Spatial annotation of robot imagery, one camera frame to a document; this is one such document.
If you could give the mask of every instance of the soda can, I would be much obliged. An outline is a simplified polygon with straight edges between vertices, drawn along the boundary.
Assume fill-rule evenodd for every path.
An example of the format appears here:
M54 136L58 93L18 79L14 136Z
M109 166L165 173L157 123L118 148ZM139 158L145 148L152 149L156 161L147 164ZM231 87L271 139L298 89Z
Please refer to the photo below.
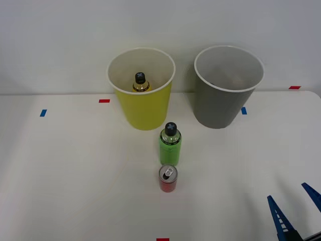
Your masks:
M164 192L172 192L176 187L177 169L172 165L163 165L158 173L159 186Z

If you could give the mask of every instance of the gray cup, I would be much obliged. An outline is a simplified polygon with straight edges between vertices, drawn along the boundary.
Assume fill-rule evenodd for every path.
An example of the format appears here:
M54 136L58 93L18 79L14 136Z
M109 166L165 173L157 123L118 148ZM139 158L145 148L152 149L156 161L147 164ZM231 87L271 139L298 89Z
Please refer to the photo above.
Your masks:
M262 62L233 46L214 46L195 59L194 115L209 128L227 127L264 75Z

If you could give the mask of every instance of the gold bottle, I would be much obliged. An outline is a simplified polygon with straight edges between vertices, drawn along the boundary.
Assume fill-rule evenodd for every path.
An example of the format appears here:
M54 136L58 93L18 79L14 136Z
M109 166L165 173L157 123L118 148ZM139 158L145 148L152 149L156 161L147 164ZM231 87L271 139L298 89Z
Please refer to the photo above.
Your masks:
M135 74L135 82L132 85L132 92L148 92L151 91L149 82L145 79L145 74L139 72Z

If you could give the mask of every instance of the green bottle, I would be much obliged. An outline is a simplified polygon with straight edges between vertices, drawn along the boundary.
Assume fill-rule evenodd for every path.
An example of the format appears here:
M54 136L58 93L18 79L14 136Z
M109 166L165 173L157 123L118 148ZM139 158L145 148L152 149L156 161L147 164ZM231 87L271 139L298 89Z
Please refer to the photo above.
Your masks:
M182 135L174 122L166 124L159 136L160 163L176 166L179 162Z

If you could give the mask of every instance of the black cap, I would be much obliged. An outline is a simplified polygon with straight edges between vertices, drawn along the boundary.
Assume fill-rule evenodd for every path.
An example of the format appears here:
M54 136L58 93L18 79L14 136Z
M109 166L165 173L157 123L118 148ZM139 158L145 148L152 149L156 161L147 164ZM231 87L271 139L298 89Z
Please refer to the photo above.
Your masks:
M165 134L169 137L175 136L177 132L177 126L174 122L168 122L165 126Z
M144 73L138 72L135 74L135 81L137 84L144 84L146 81Z

